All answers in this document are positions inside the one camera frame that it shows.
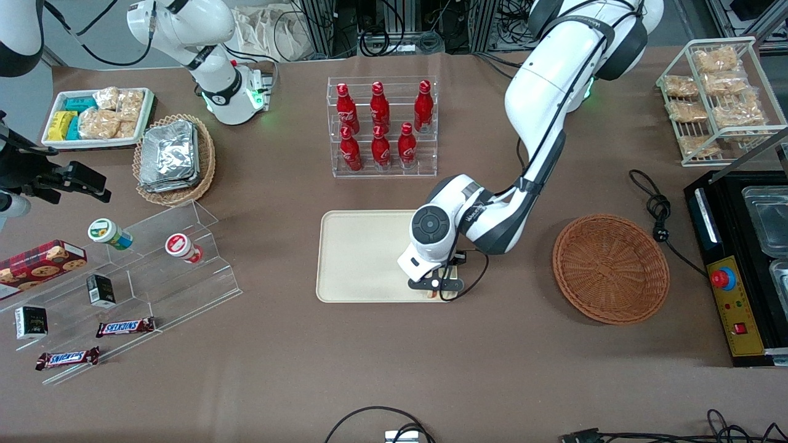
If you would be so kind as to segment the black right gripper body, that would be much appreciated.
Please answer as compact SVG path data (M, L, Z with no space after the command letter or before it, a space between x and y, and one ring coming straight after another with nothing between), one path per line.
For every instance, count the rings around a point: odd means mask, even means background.
M39 150L32 146L15 146L4 143L1 154L1 189L12 194L25 194L39 199L59 199L61 193L50 187L45 180L39 184L40 178L46 178L59 166L49 160L58 155L53 148Z

